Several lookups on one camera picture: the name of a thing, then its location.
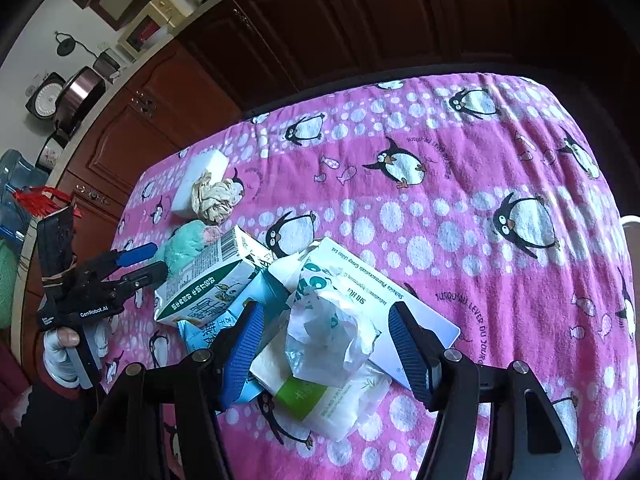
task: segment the blue packaging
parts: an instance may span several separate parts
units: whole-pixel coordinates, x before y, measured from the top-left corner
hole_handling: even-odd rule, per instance
[[[208,348],[223,328],[236,324],[247,301],[257,301],[264,308],[264,332],[267,333],[267,328],[279,318],[283,311],[289,309],[286,305],[288,297],[289,291],[271,276],[267,270],[261,270],[249,285],[238,294],[229,308],[203,328],[198,328],[186,320],[178,321],[178,330],[187,352],[191,353],[201,348]],[[258,352],[267,342],[260,342]],[[263,388],[257,379],[252,374],[249,374],[244,383],[242,393],[236,402],[249,402],[262,391]]]

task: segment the pink tablecloth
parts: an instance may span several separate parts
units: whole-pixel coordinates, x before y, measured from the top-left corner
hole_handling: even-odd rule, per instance
[[[113,247],[169,237],[185,166],[212,148],[244,185],[226,229],[238,224],[279,255],[329,236],[412,287],[462,328],[456,347],[475,361],[531,365],[587,479],[617,475],[638,404],[630,261],[605,177],[547,88],[492,74],[421,77],[236,124],[146,171]],[[168,343],[170,364],[184,356],[152,309],[145,291],[121,314],[107,389],[129,362],[153,366],[150,348]],[[488,414],[482,406],[469,478],[482,476]],[[172,417],[167,409],[169,446]],[[279,444],[255,405],[219,420],[239,479],[389,480],[416,476],[434,417],[394,384],[366,426],[338,443],[315,436],[311,449]]]

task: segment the pot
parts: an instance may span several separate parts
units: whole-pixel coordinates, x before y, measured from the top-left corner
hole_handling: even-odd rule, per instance
[[[88,66],[81,68],[65,83],[56,99],[58,129],[71,137],[105,91],[104,79],[95,70]]]

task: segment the plastic bag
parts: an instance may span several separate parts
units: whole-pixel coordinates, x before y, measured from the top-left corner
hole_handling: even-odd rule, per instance
[[[302,267],[291,307],[285,354],[293,376],[343,387],[364,365],[380,334],[332,284],[340,279],[312,261]]]

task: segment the cable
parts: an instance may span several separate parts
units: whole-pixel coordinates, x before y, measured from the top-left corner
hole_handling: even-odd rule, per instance
[[[91,52],[84,43],[82,43],[82,41],[78,41],[76,40],[76,38],[74,38],[71,34],[67,34],[66,32],[56,32],[56,41],[58,42],[58,44],[61,43],[61,41],[58,40],[58,36],[66,36],[68,38],[71,38],[72,40],[74,40],[78,45],[80,45],[82,48],[84,48],[89,54],[91,54],[92,56],[95,57],[95,59],[98,59],[98,56],[96,56],[93,52]]]

